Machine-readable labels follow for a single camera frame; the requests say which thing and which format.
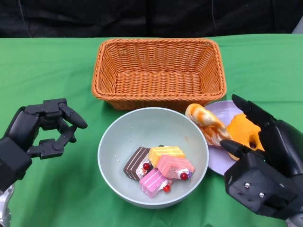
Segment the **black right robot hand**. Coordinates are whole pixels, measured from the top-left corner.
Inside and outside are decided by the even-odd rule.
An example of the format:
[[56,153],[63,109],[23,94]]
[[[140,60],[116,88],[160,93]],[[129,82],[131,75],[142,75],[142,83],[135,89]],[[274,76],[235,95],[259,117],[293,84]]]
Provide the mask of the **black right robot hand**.
[[258,137],[264,150],[253,150],[234,140],[222,140],[221,146],[238,159],[249,153],[257,155],[264,163],[271,165],[288,178],[302,175],[303,133],[236,94],[232,95],[232,101],[250,122],[260,127]]

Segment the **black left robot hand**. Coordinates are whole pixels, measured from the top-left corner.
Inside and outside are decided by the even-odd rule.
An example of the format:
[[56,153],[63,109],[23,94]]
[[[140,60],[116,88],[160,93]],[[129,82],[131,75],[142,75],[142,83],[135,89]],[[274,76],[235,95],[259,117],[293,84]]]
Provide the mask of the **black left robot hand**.
[[[65,98],[44,100],[42,104],[21,107],[9,124],[5,136],[16,142],[29,156],[47,159],[60,157],[67,143],[75,143],[77,128],[87,128],[85,120],[67,105]],[[59,139],[33,143],[39,130],[57,130]]]

